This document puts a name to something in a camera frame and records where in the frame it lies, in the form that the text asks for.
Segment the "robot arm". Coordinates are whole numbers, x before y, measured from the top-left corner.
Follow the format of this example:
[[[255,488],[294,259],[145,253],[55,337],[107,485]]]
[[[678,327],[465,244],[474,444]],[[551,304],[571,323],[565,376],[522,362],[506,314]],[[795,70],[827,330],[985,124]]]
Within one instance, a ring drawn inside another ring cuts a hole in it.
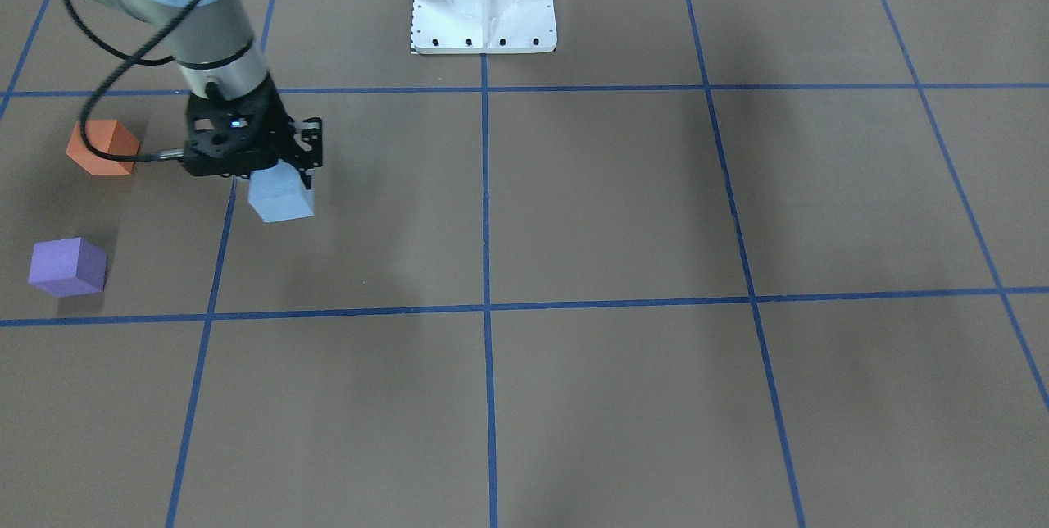
[[[108,47],[120,64],[89,96],[74,127],[74,140],[87,153],[115,163],[179,162],[197,177],[252,178],[284,171],[301,188],[312,188],[312,171],[323,163],[323,122],[288,117],[240,0],[89,1],[134,17],[155,34],[134,52]],[[104,48],[72,1],[62,2],[79,31]],[[100,148],[89,135],[91,112],[128,69],[154,66],[150,52],[160,45],[190,88],[183,147],[157,153]]]

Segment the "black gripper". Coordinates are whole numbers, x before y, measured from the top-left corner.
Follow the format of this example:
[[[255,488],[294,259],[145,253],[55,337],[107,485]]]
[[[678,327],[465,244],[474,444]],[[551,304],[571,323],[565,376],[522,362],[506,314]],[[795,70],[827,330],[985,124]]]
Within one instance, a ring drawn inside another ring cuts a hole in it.
[[[325,163],[322,118],[294,121],[270,75],[247,96],[229,101],[190,96],[186,121],[179,163],[191,176],[249,177],[284,162],[311,189],[312,171]]]

